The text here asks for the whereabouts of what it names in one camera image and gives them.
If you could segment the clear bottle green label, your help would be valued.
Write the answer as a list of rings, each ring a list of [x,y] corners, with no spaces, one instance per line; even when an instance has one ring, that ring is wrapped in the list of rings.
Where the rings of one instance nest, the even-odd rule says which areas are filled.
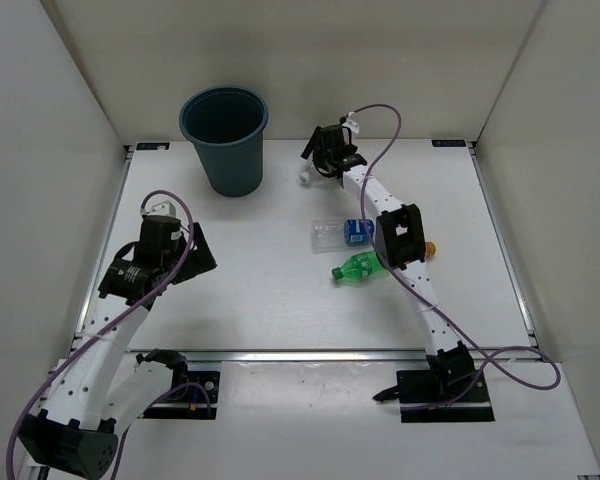
[[[311,182],[318,177],[319,173],[314,164],[313,152],[311,152],[306,158],[301,158],[301,167],[299,170],[298,179],[302,186],[308,187]]]

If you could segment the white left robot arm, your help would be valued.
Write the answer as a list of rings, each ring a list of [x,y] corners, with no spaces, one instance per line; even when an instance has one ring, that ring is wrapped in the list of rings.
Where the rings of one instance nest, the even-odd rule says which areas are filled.
[[[211,271],[216,261],[199,223],[186,240],[173,215],[146,214],[137,241],[120,248],[98,287],[100,299],[124,300],[125,318],[92,318],[76,360],[60,367],[37,413],[25,416],[17,437],[33,460],[83,479],[101,479],[119,465],[118,447],[125,432],[153,403],[178,400],[196,391],[186,358],[177,351],[154,349],[137,356],[137,368],[120,385],[115,373],[130,341],[155,302],[145,297],[157,286],[175,285]]]

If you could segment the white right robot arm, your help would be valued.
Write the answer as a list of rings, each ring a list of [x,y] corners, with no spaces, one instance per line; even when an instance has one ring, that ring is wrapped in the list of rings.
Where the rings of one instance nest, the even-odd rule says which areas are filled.
[[[376,260],[416,301],[430,345],[429,368],[415,373],[412,390],[431,403],[451,403],[466,395],[480,373],[467,348],[468,337],[438,307],[426,260],[433,250],[425,242],[419,208],[393,196],[373,175],[372,167],[352,143],[346,124],[316,127],[301,157],[324,178],[335,179],[360,201],[361,213],[375,215],[373,233],[367,232]]]

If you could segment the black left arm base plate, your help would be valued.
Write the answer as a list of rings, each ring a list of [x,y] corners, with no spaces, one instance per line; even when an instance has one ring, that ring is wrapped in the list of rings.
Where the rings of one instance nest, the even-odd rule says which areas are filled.
[[[149,407],[142,419],[215,420],[221,383],[218,364],[189,364],[186,381],[189,386],[172,393],[165,400]]]

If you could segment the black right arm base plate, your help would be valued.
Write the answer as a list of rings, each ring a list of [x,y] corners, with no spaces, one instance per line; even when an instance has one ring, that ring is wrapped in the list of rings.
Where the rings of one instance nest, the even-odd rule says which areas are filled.
[[[402,423],[495,421],[484,373],[444,386],[430,370],[399,370],[396,384],[376,393],[377,403],[397,401]]]

